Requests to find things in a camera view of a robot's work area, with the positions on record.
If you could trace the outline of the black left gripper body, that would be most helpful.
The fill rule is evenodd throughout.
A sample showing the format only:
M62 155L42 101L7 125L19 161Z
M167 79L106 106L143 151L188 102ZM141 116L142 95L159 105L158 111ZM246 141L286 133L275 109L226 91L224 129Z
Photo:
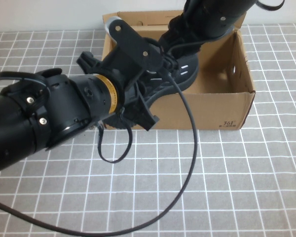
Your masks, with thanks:
M137 82L144 70L119 47L113 49L102 61L91 52L84 51L76 62L85 74L102 75L117 88L117 109L112 116L103 120L104 124L117 129L125 129L126 125L138 125L149 131L159 121L150 112L144 101L143 86Z

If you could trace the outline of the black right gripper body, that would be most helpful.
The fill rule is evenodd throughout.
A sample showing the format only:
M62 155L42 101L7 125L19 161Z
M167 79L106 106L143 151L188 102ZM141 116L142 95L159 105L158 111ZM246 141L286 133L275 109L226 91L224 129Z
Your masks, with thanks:
M172 55L175 59L198 53L205 38L199 31L199 25L203 23L204 11L187 12L173 18L158 43L163 51Z

